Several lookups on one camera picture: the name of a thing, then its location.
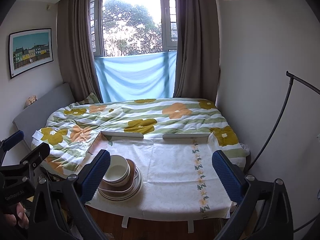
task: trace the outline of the striped blanket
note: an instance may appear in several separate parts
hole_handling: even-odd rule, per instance
[[[139,132],[145,138],[161,138],[164,133],[210,132],[217,139],[217,150],[223,150],[239,167],[245,165],[245,152],[226,119],[213,102],[195,98],[73,103],[50,115],[46,127],[33,135],[32,147],[48,143],[51,151],[45,165],[66,177],[77,174],[85,164],[87,149],[101,130]]]

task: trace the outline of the window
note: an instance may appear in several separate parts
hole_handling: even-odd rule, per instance
[[[177,49],[176,0],[90,0],[95,56]]]

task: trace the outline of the pillow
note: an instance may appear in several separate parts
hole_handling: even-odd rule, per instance
[[[87,105],[87,104],[100,104],[99,99],[94,93],[90,93],[85,100],[78,102],[79,105]]]

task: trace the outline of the painting of houses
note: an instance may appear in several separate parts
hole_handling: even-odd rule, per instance
[[[53,61],[51,29],[37,29],[10,34],[10,78],[51,61]]]

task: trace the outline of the metal bolt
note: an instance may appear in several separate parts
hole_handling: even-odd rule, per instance
[[[77,178],[78,176],[76,174],[71,174],[67,177],[67,180],[73,181]]]
[[[254,181],[254,179],[255,179],[255,177],[254,177],[253,175],[251,175],[251,174],[248,174],[248,175],[246,176],[246,178],[247,178],[247,180],[249,180],[249,181]]]
[[[44,184],[44,183],[46,183],[46,182],[47,182],[47,180],[46,180],[45,178],[39,179],[39,183],[40,183],[40,184]]]
[[[276,183],[279,184],[279,185],[282,185],[283,184],[283,180],[282,179],[277,179]]]

